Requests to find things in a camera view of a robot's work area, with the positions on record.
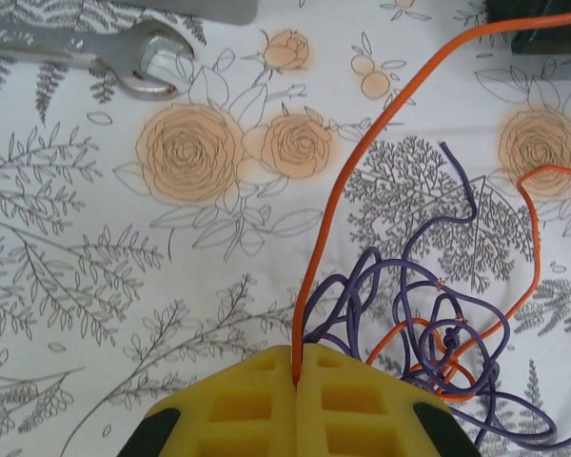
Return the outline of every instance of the open-end wrench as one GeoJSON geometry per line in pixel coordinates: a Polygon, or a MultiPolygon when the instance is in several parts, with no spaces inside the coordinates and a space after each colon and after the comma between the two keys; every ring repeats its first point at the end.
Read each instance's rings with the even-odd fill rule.
{"type": "Polygon", "coordinates": [[[111,71],[134,95],[169,97],[170,83],[148,74],[159,50],[192,58],[190,43],[170,26],[148,20],[118,33],[90,33],[0,21],[0,56],[111,71]]]}

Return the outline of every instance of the branch illustration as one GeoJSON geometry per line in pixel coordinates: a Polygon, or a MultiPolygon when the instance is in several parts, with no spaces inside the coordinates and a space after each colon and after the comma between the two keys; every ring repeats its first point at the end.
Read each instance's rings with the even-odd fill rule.
{"type": "MultiPolygon", "coordinates": [[[[9,351],[3,348],[0,370],[8,359],[9,351]]],[[[0,372],[0,438],[15,427],[19,433],[31,431],[65,411],[74,399],[62,385],[80,369],[29,379],[10,378],[0,372]]]]}
{"type": "Polygon", "coordinates": [[[141,405],[146,396],[156,399],[196,380],[194,376],[183,380],[177,371],[158,377],[156,371],[160,367],[182,361],[194,364],[198,358],[223,357],[228,353],[241,358],[252,355],[263,349],[266,342],[249,343],[240,328],[245,323],[259,322],[264,331],[269,326],[279,326],[287,333],[291,326],[292,304],[284,308],[273,304],[267,311],[255,314],[246,309],[253,301],[250,288],[255,284],[255,280],[246,274],[231,287],[218,290],[216,296],[220,305],[215,318],[202,321],[190,317],[189,308],[181,300],[145,317],[143,324],[148,337],[133,333],[130,346],[124,349],[134,364],[131,374],[91,408],[69,435],[60,455],[66,454],[72,438],[104,404],[132,409],[133,405],[141,405]]]}
{"type": "Polygon", "coordinates": [[[571,332],[571,281],[544,279],[532,301],[524,304],[514,319],[519,322],[516,333],[539,328],[538,336],[544,336],[560,323],[565,324],[566,333],[571,332]]]}
{"type": "Polygon", "coordinates": [[[157,247],[132,226],[114,240],[105,226],[96,242],[83,235],[71,247],[49,238],[49,231],[58,235],[69,224],[69,212],[85,207],[69,189],[75,177],[92,182],[102,176],[87,158],[98,148],[90,137],[78,140],[79,133],[76,127],[60,141],[59,123],[47,137],[34,128],[26,140],[12,134],[0,152],[0,207],[7,219],[0,220],[0,335],[10,328],[31,339],[42,317],[49,328],[76,323],[82,338],[90,334],[98,345],[114,345],[117,329],[110,323],[126,319],[143,285],[133,270],[161,267],[157,247]],[[12,225],[12,218],[41,233],[12,225]]]}

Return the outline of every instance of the orange rose print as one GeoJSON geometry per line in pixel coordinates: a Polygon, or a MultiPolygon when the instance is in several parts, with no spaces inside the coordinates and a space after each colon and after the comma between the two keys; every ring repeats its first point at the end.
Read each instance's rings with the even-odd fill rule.
{"type": "Polygon", "coordinates": [[[308,42],[298,31],[286,30],[269,39],[263,59],[274,70],[300,70],[309,56],[308,42]]]}
{"type": "Polygon", "coordinates": [[[322,117],[306,108],[305,114],[289,114],[273,119],[246,134],[249,154],[273,173],[305,179],[323,171],[332,148],[332,134],[322,117]]]}
{"type": "Polygon", "coordinates": [[[243,132],[218,108],[172,105],[144,127],[137,155],[150,192],[171,203],[215,201],[235,183],[243,132]]]}
{"type": "MultiPolygon", "coordinates": [[[[571,121],[554,110],[519,112],[505,127],[499,155],[514,184],[541,165],[571,169],[571,121]]],[[[557,197],[571,190],[571,176],[547,171],[525,187],[535,195],[557,197]]]]}

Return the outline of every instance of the orange cable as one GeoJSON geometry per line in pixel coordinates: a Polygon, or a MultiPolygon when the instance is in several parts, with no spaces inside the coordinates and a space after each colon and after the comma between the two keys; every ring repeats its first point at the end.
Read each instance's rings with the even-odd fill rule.
{"type": "MultiPolygon", "coordinates": [[[[543,165],[543,166],[537,167],[536,169],[533,169],[533,170],[527,172],[517,182],[516,187],[517,187],[518,191],[521,193],[522,198],[524,199],[526,205],[529,208],[529,214],[530,214],[530,218],[531,218],[531,228],[532,228],[532,236],[533,236],[534,268],[533,268],[533,281],[531,282],[531,285],[528,287],[526,292],[521,296],[521,298],[516,302],[516,304],[514,304],[514,306],[505,313],[505,317],[508,320],[521,308],[521,306],[526,302],[526,300],[528,300],[530,298],[530,296],[533,294],[533,292],[537,289],[537,286],[540,282],[540,277],[541,277],[540,222],[539,222],[537,210],[535,208],[535,204],[533,203],[533,199],[531,198],[529,193],[526,191],[523,184],[525,181],[532,178],[533,176],[536,176],[537,174],[543,173],[545,171],[556,171],[556,172],[571,175],[571,169],[566,169],[565,167],[559,167],[556,165],[543,165]]],[[[424,319],[420,319],[420,318],[417,318],[415,320],[424,321],[424,319]]],[[[429,323],[424,321],[423,325],[425,327],[428,327],[429,323]]],[[[374,362],[376,357],[379,355],[379,353],[383,350],[383,348],[386,346],[386,344],[391,339],[393,339],[393,337],[397,333],[399,333],[403,328],[405,328],[405,326],[406,326],[406,322],[404,321],[404,322],[401,322],[396,327],[394,327],[393,329],[391,329],[389,331],[389,333],[387,333],[387,335],[383,338],[383,340],[371,352],[371,354],[370,354],[371,357],[368,357],[368,359],[366,360],[366,363],[369,365],[372,365],[372,363],[374,362]]],[[[490,337],[492,334],[494,334],[500,328],[502,328],[502,321],[500,321],[499,323],[494,325],[492,328],[490,328],[489,330],[482,333],[481,334],[482,339],[484,340],[484,339],[490,337]]],[[[452,359],[448,362],[448,364],[446,364],[446,368],[450,367],[451,369],[446,374],[446,376],[444,377],[445,382],[448,383],[450,380],[452,380],[452,378],[455,376],[455,374],[457,372],[462,373],[468,379],[468,381],[471,379],[470,382],[472,382],[472,383],[475,382],[475,381],[473,381],[473,376],[471,374],[468,376],[467,373],[469,373],[469,371],[467,371],[464,367],[459,365],[459,357],[464,352],[466,352],[467,350],[469,350],[470,348],[475,346],[475,344],[476,344],[476,340],[470,339],[464,345],[462,345],[459,349],[457,349],[457,351],[455,351],[453,353],[452,359]]],[[[414,367],[412,367],[410,370],[411,370],[411,372],[414,372],[414,371],[420,370],[421,368],[422,368],[421,365],[417,364],[414,367]]],[[[443,400],[451,401],[451,402],[455,402],[455,401],[456,402],[465,402],[465,401],[468,401],[468,400],[474,398],[474,395],[450,395],[450,394],[442,394],[440,391],[438,391],[436,393],[443,400]]]]}
{"type": "MultiPolygon", "coordinates": [[[[412,323],[413,324],[419,324],[421,326],[424,327],[429,327],[430,326],[430,322],[422,319],[421,317],[415,317],[412,319],[412,323]]],[[[400,322],[396,327],[392,328],[389,333],[387,333],[384,338],[381,340],[381,342],[372,350],[372,352],[370,352],[370,355],[368,355],[368,358],[366,359],[366,363],[369,365],[372,365],[374,363],[374,361],[376,360],[376,358],[379,356],[379,354],[381,353],[381,351],[384,349],[385,346],[387,346],[389,344],[389,342],[398,334],[400,333],[403,329],[406,328],[406,326],[408,325],[407,321],[403,321],[400,322]]],[[[434,336],[434,340],[436,340],[436,344],[438,345],[438,349],[440,350],[440,352],[442,354],[446,353],[446,346],[443,344],[442,339],[440,338],[440,333],[437,330],[432,331],[431,333],[434,336]]]]}
{"type": "MultiPolygon", "coordinates": [[[[571,12],[565,14],[555,14],[546,17],[532,17],[501,21],[464,31],[449,41],[446,45],[444,45],[427,61],[427,63],[425,63],[421,70],[412,78],[412,80],[404,87],[404,89],[398,94],[393,102],[385,109],[385,111],[370,127],[368,132],[364,135],[360,143],[358,143],[349,158],[346,160],[345,165],[341,169],[341,172],[336,179],[332,191],[330,192],[330,196],[325,206],[324,217],[322,219],[317,241],[315,243],[313,253],[311,254],[311,258],[306,269],[305,279],[303,280],[300,292],[298,294],[296,306],[294,308],[292,330],[292,381],[294,386],[298,384],[298,380],[300,379],[301,365],[303,361],[303,317],[305,313],[305,303],[308,298],[308,294],[311,291],[313,280],[315,279],[317,269],[324,253],[325,244],[329,236],[330,226],[332,224],[332,220],[334,219],[334,213],[336,212],[339,198],[345,189],[347,179],[353,173],[355,167],[367,149],[372,145],[372,142],[377,138],[381,131],[383,131],[384,127],[395,116],[395,114],[397,114],[405,102],[427,79],[427,77],[429,77],[429,75],[446,59],[446,57],[448,57],[453,51],[465,43],[477,39],[481,36],[493,33],[504,33],[516,30],[549,29],[566,25],[571,25],[571,12]]],[[[494,326],[493,328],[491,329],[492,331],[497,331],[499,327],[494,326]]]]}

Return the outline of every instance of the dark green object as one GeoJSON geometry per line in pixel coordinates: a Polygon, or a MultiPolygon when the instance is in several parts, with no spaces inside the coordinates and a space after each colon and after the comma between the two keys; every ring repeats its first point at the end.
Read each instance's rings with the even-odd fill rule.
{"type": "MultiPolygon", "coordinates": [[[[571,0],[485,0],[488,22],[571,12],[571,0]]],[[[515,54],[571,54],[571,26],[525,30],[512,41],[515,54]]]]}
{"type": "Polygon", "coordinates": [[[481,457],[453,416],[427,403],[413,408],[441,457],[481,457]]]}
{"type": "Polygon", "coordinates": [[[117,457],[159,457],[178,419],[180,411],[175,407],[163,409],[145,418],[117,457]]]}

